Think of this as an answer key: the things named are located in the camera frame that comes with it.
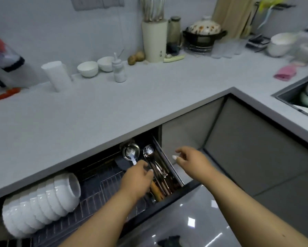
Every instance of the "potato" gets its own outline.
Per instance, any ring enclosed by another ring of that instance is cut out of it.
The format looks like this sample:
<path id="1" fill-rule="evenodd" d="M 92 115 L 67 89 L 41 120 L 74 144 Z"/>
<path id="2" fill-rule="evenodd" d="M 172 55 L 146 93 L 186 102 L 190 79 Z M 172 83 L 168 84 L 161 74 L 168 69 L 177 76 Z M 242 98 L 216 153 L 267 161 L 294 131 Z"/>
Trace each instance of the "potato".
<path id="1" fill-rule="evenodd" d="M 135 55 L 131 55 L 128 59 L 127 59 L 127 63 L 132 66 L 135 65 L 136 63 L 136 56 Z"/>
<path id="2" fill-rule="evenodd" d="M 145 60 L 145 53 L 143 51 L 139 51 L 135 54 L 135 60 L 137 62 L 142 62 Z"/>

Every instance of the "knife handle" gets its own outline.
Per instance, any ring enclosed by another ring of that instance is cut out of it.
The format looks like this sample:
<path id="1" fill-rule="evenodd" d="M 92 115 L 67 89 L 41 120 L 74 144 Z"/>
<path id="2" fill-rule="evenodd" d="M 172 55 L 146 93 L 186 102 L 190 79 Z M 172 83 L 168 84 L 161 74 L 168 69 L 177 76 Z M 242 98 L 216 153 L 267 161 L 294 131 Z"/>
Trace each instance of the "knife handle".
<path id="1" fill-rule="evenodd" d="M 154 181 L 152 181 L 151 183 L 151 190 L 155 196 L 155 198 L 157 199 L 157 201 L 162 201 L 165 196 L 161 193 L 160 189 L 157 187 L 157 185 L 154 183 Z"/>

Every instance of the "open drawer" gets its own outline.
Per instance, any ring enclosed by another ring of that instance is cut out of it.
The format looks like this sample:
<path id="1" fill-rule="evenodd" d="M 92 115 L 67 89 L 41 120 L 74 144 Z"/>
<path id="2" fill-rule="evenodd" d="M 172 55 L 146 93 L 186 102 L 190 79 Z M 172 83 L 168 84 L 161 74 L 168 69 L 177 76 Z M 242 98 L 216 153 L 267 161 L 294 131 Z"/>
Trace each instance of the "open drawer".
<path id="1" fill-rule="evenodd" d="M 160 202 L 153 201 L 149 193 L 139 200 L 127 217 L 120 237 L 200 185 L 197 181 L 191 181 L 186 185 L 183 183 L 150 132 L 140 134 L 132 140 L 141 149 L 139 159 L 144 159 L 142 149 L 147 145 L 152 145 L 156 153 L 156 161 L 160 161 L 161 165 L 169 169 L 174 188 L 172 194 Z M 32 246 L 58 246 L 118 191 L 125 173 L 116 163 L 116 159 L 122 156 L 121 146 L 122 144 L 111 147 L 66 169 L 73 172 L 80 182 L 80 204 L 74 212 L 37 231 L 32 237 Z"/>

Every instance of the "electrical switch panel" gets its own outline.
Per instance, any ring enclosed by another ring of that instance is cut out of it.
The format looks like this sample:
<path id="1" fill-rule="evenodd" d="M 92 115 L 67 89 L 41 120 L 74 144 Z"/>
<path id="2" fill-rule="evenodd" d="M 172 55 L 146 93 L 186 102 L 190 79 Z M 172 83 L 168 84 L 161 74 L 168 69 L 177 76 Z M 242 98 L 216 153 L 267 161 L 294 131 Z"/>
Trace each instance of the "electrical switch panel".
<path id="1" fill-rule="evenodd" d="M 96 8 L 124 7 L 124 0 L 71 0 L 76 11 Z"/>

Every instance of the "countertop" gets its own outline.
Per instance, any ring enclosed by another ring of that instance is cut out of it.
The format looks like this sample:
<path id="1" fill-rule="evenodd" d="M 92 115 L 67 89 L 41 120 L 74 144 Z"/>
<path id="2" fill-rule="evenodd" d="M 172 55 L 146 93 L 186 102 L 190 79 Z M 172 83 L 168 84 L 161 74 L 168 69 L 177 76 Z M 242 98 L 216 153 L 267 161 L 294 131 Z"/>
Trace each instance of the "countertop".
<path id="1" fill-rule="evenodd" d="M 191 111 L 229 92 L 308 141 L 308 116 L 271 97 L 308 76 L 273 78 L 287 65 L 246 50 L 232 59 L 187 55 L 172 63 L 127 66 L 112 73 L 74 75 L 73 89 L 43 83 L 0 101 L 0 197 Z"/>

